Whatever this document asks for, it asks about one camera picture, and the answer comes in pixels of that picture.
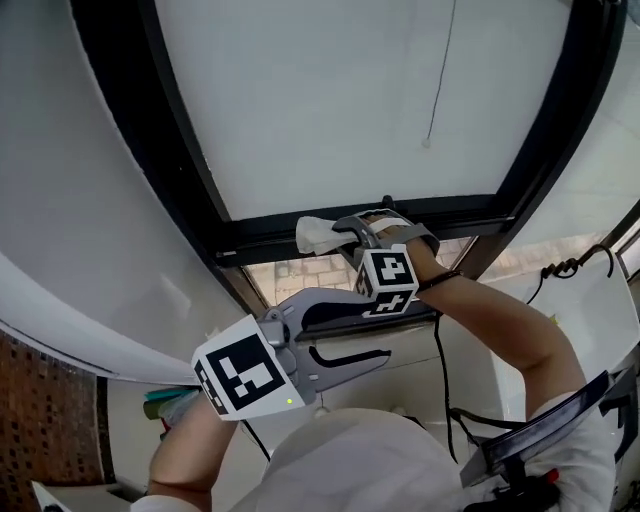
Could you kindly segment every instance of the red brick surface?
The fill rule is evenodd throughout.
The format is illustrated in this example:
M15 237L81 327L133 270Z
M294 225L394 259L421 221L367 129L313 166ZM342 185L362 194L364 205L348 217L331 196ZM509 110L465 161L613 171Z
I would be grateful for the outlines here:
M96 377L0 331L0 510L39 511L30 480L104 483Z

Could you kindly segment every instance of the black bracelet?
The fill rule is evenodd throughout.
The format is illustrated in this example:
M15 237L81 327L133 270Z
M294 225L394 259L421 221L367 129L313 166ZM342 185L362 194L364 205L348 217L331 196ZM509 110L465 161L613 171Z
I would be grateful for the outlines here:
M440 284L444 281L447 281L448 279L451 279L452 277L461 276L461 275L462 275L462 272L460 270L449 270L448 272L445 272L444 274L440 274L439 276L436 276L433 279L429 279L428 281L424 281L423 283L420 283L420 286L418 287L418 291L416 293L423 292L425 290L428 290L429 288L433 288L437 284Z

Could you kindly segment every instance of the electrical wire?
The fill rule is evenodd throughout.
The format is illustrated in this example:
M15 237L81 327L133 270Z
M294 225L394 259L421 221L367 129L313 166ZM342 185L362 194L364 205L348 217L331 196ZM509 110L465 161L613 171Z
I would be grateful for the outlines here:
M249 441L251 441L251 444L255 444L258 448L260 448L260 445L258 443L256 443L256 440L253 438L252 435L249 435L249 431L245 428L244 425L240 425L240 429L242 430L242 433L247 436L247 439Z
M442 59L442 68L440 69L440 79L438 80L438 90L436 91L436 99L433 102L433 110L431 111L431 122L429 123L429 130L427 132L427 139L431 138L431 131L433 130L433 121L436 118L436 108L438 108L438 99L440 98L440 90L442 89L442 79L444 77L444 68L447 65L447 55L449 55L449 44L451 43L451 32L453 31L453 20L456 16L456 3L457 0L453 0L453 6L451 8L451 20L449 21L449 35L447 36L447 45L444 49L444 58Z
M484 416L478 416L477 414L473 414L472 412L465 411L464 409L458 409L456 407L450 409L450 413L451 413L451 417L455 421L459 421L458 418L460 418L461 416L464 416L465 418L468 418L471 421L475 421L476 423L483 423L484 425L490 425L496 428L503 428L505 430L516 430L526 425L526 423L523 421L505 421L505 420L495 420L493 418L485 418Z
M547 279L549 276L557 277L558 279L572 278L578 273L578 270L584 266L589 258L591 258L591 256L593 256L598 250L604 251L609 257L609 271L607 272L607 278L611 278L611 276L613 275L613 269L615 268L611 249L602 244L595 244L591 246L589 250L585 252L578 260L576 260L575 258L569 258L566 261L561 261L557 265L549 265L540 270L540 282L538 283L538 288L531 296L531 298L527 301L527 304L531 304L533 302L533 299L538 296L538 293L540 293L542 284L544 283L545 279Z
M536 291L533 292L533 295L527 301L527 304L531 304L533 302L533 299L535 299L538 296L538 294L540 293L540 290L542 290L542 283L544 283L544 277L542 277L542 272L540 272L540 282L538 283L538 288L536 288Z
M436 323L433 328L433 337L436 339L436 345L438 346L438 352L440 353L440 362L442 363L442 377L444 379L444 411L447 418L447 444L449 445L449 453L451 458L458 463L456 458L456 452L453 449L453 430L451 428L451 409L449 407L449 376L447 375L447 362L444 359L444 350L442 349L442 342L440 341L440 317L442 313L436 315Z
M253 428L251 428L251 425L249 425L249 422L247 420L242 420L242 424L247 428L247 430L251 433L253 438L256 440L256 443L258 443L258 446L262 450L262 453L266 457L267 461L271 462L271 456L269 455L269 452L267 451L267 449L262 444L262 441L258 437L258 434L256 434L255 430L253 430Z
M479 447L480 443L476 440L476 438L473 436L473 434L469 431L467 426L462 421L462 414L459 411L464 413L467 412L464 409L449 409L449 415L451 416L451 419L455 421L458 425L460 425L460 428L462 428L463 432L467 435L467 439L471 441L474 445Z

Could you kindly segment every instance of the black window frame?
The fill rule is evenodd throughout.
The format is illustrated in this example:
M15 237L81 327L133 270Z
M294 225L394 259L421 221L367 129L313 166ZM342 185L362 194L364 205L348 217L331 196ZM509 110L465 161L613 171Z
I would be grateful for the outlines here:
M638 240L640 240L640 229L635 227L635 223L638 220L640 220L640 200L636 201L636 204L633 205L622 220L600 242L601 245L613 250L613 246L628 235L627 240L618 248L617 251L615 251L614 254L622 268L622 273L630 284L632 281L638 280L640 270L630 274L622 256L631 248L631 246L638 243Z
M81 42L114 121L156 195L209 270L247 312L269 305L242 268L300 258L301 215L326 219L380 203L233 221L214 183L173 74L153 0L71 0ZM457 267L478 278L540 205L584 136L620 49L626 0L572 3L560 57L533 125L496 194L400 200L395 207L442 240L476 237ZM354 320L351 329L413 323ZM347 327L325 326L326 332Z

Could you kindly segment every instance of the white cloth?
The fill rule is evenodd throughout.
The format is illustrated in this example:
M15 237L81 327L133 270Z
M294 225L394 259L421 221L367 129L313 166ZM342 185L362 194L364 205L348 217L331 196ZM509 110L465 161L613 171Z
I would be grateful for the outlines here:
M563 398L549 402L538 414ZM553 510L602 512L609 509L613 496L614 451L596 410L562 441L529 461L527 474L558 469L562 497ZM345 409L291 434L273 454L262 483L232 512L457 511L492 499L497 479L462 489L460 469L415 423L383 411ZM195 507L158 496L143 498L131 510L196 512Z
M315 253L317 256L347 244L357 242L353 233L337 233L333 231L332 220L319 219L317 217L300 217L296 224L296 245L301 254ZM369 227L374 233L378 233L390 226L408 226L409 223L397 217L387 217L377 220Z

